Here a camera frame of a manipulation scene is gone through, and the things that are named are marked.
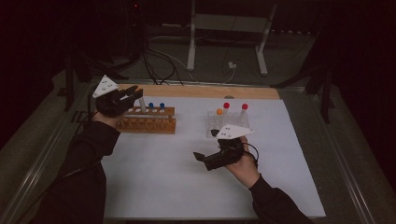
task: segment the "black cable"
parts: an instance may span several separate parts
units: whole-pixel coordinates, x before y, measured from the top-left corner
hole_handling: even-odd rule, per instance
[[[168,62],[172,65],[172,68],[173,68],[172,73],[171,73],[170,75],[166,76],[166,77],[160,77],[161,82],[160,82],[159,85],[162,85],[163,83],[166,83],[166,84],[167,84],[166,79],[168,79],[169,77],[171,77],[172,75],[175,74],[175,71],[176,71],[175,65],[170,61],[169,58],[166,59],[166,58],[163,58],[163,57],[161,57],[161,56],[159,56],[159,55],[152,54],[152,53],[148,53],[148,52],[147,52],[147,54],[148,54],[148,55],[151,55],[151,56],[154,56],[154,57],[157,57],[157,58],[160,58],[160,59],[163,59],[163,60],[166,60],[166,61],[168,61]]]
[[[163,59],[163,60],[166,60],[167,62],[169,62],[169,63],[171,64],[171,66],[172,66],[172,68],[173,68],[173,72],[172,72],[169,76],[163,78],[163,79],[162,79],[162,82],[160,83],[160,85],[161,85],[163,82],[165,82],[165,80],[167,80],[168,78],[172,77],[175,73],[176,73],[176,75],[177,75],[177,80],[180,82],[181,85],[183,85],[183,83],[182,83],[182,81],[181,81],[181,79],[180,79],[180,76],[179,76],[179,74],[178,74],[177,68],[176,68],[175,64],[172,62],[172,60],[169,58],[169,56],[166,55],[166,54],[164,54],[164,53],[162,53],[162,52],[159,52],[159,51],[157,51],[157,50],[154,50],[154,49],[148,49],[148,50],[150,50],[150,51],[152,51],[152,52],[155,52],[155,53],[161,55],[162,57],[159,56],[159,55],[150,54],[150,55],[152,55],[152,56],[159,57],[159,58],[161,58],[161,59]]]
[[[175,64],[173,63],[173,61],[172,61],[171,58],[173,58],[174,60],[177,60],[177,59],[174,58],[174,57],[172,57],[172,56],[169,56],[169,55],[167,55],[167,54],[165,54],[165,53],[162,53],[162,52],[160,52],[160,51],[158,51],[158,50],[155,50],[155,49],[148,49],[148,50],[151,50],[151,51],[153,51],[153,52],[155,52],[155,53],[157,53],[157,54],[160,54],[160,55],[162,55],[163,57],[165,57],[164,59],[165,59],[166,61],[168,61],[168,62],[173,66],[173,68],[174,68],[174,73],[176,72],[178,82],[180,82],[180,84],[181,84],[182,86],[184,86],[183,82],[182,82],[181,79],[180,79],[180,75],[179,75],[179,73],[178,73],[178,71],[177,71],[177,68],[176,68],[176,66],[175,66]]]
[[[253,147],[254,150],[256,150],[256,155],[257,155],[257,157],[255,157],[252,153],[250,153],[250,152],[248,152],[248,151],[245,151],[244,153],[248,154],[249,156],[251,156],[251,157],[253,158],[256,167],[259,166],[259,150],[257,150],[257,148],[255,148],[253,145],[251,145],[251,144],[249,144],[249,143],[242,143],[242,144],[248,145],[248,146],[250,146],[250,147]]]

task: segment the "metal stand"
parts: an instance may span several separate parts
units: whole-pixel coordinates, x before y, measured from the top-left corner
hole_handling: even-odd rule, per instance
[[[267,76],[267,66],[265,65],[264,50],[265,42],[270,32],[273,17],[276,12],[276,5],[272,5],[268,18],[253,18],[253,17],[234,17],[222,15],[208,15],[195,13],[195,0],[191,2],[191,36],[190,36],[190,50],[189,58],[187,60],[187,70],[194,70],[195,63],[195,29],[209,29],[209,30],[228,30],[228,31],[243,31],[262,33],[262,42],[256,46],[257,62],[260,68],[260,74]]]

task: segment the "white paper sheet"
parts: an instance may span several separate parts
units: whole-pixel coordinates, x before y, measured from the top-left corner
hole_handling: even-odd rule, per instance
[[[206,114],[229,102],[246,103],[248,142],[260,152],[259,171],[283,189],[308,217],[325,212],[300,144],[281,100],[145,97],[176,108],[176,134],[122,133],[114,153],[103,159],[107,177],[105,217],[136,219],[255,218],[252,198],[225,168],[207,171],[193,152],[219,151],[206,137]]]

